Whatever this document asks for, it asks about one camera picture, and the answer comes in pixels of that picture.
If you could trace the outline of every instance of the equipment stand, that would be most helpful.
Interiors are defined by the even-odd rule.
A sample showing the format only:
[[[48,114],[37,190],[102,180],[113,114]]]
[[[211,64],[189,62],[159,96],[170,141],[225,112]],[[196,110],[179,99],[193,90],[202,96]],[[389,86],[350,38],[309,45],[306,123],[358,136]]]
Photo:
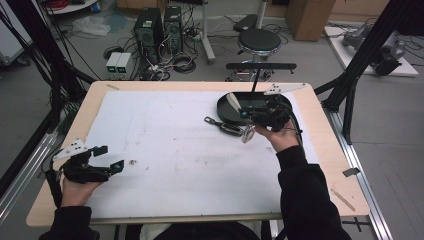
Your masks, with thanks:
[[[338,112],[340,104],[346,98],[342,133],[349,144],[352,144],[350,139],[350,128],[352,124],[356,85],[359,78],[372,59],[377,56],[381,47],[395,30],[396,26],[408,14],[408,10],[413,2],[414,0],[389,1],[345,71],[336,79],[314,90],[318,95],[333,88],[330,96],[322,102],[322,107],[331,112]]]

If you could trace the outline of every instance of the hand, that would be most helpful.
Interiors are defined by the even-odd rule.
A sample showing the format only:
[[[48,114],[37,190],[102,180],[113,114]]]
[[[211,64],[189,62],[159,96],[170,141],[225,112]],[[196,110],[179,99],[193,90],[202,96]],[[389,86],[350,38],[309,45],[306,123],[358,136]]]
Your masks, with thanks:
[[[289,147],[298,146],[299,140],[292,120],[284,125],[278,132],[272,132],[264,127],[255,126],[255,131],[266,137],[271,142],[276,152],[281,152]]]
[[[76,183],[67,178],[63,179],[63,196],[61,207],[84,206],[93,191],[100,186],[101,182]]]

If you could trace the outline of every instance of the floor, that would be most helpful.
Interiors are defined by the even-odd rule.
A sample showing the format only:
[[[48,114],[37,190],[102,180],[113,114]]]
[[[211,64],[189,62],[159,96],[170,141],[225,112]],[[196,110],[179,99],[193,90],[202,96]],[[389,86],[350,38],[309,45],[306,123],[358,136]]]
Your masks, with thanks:
[[[63,29],[86,15],[87,11],[67,14],[59,18]],[[76,33],[69,37],[74,47],[101,79],[108,79],[103,52],[117,44],[123,45],[125,38],[131,37],[134,14],[117,14],[113,6],[103,9],[95,16],[114,18],[112,31],[107,37]],[[264,24],[277,24],[286,27],[284,19],[266,18]],[[231,35],[232,24],[225,17],[211,17],[210,31],[215,35]],[[289,71],[276,71],[273,82],[307,82],[314,88],[338,77],[343,68],[328,39],[318,42],[294,41],[287,31],[281,32],[283,45],[268,62],[296,63],[294,74]],[[235,38],[211,37],[210,42],[216,54],[216,61],[208,64],[201,44],[196,70],[190,74],[172,73],[168,81],[217,81],[223,82],[230,75],[225,65],[241,62],[250,57],[237,55],[239,48]],[[352,141],[361,161],[364,174],[368,178],[373,193],[388,224],[393,239],[424,239],[424,108],[422,107],[424,82],[424,51],[416,50],[404,56],[409,63],[417,64],[417,77],[378,77],[363,75],[357,86],[355,108],[352,121]],[[97,78],[71,50],[75,66]],[[318,96],[324,100],[328,93]],[[344,104],[340,106],[343,115]],[[16,158],[36,127],[49,111],[49,88],[38,74],[34,64],[20,66],[12,64],[0,72],[0,175]],[[30,181],[16,205],[0,225],[1,239],[34,239],[47,231],[47,228],[31,228],[25,223],[26,216],[43,183],[36,176]],[[362,225],[344,224],[352,239],[377,239],[372,228]],[[94,226],[101,232],[101,239],[113,239],[115,226]]]

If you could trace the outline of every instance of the black sleeve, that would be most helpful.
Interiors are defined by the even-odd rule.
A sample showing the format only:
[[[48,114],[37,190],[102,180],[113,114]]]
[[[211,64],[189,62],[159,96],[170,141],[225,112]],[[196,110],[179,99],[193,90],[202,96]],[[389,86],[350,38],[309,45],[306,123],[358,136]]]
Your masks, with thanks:
[[[308,164],[300,146],[281,151],[277,157],[281,213],[288,239],[351,239],[342,228],[319,165]]]
[[[39,240],[95,240],[99,234],[89,227],[91,208],[64,207],[55,211],[50,231],[40,236]]]

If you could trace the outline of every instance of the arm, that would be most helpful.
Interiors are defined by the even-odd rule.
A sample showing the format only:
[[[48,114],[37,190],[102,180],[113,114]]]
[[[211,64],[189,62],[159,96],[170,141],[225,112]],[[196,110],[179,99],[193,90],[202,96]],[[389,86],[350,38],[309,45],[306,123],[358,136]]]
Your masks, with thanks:
[[[63,180],[63,198],[61,207],[55,211],[50,231],[40,236],[39,240],[95,240],[98,232],[89,227],[91,208],[84,207],[92,192],[101,183],[74,183]]]
[[[317,164],[308,164],[292,122],[280,132],[255,127],[277,151],[281,172],[281,214],[289,239],[351,239],[341,226],[331,202],[325,176]]]

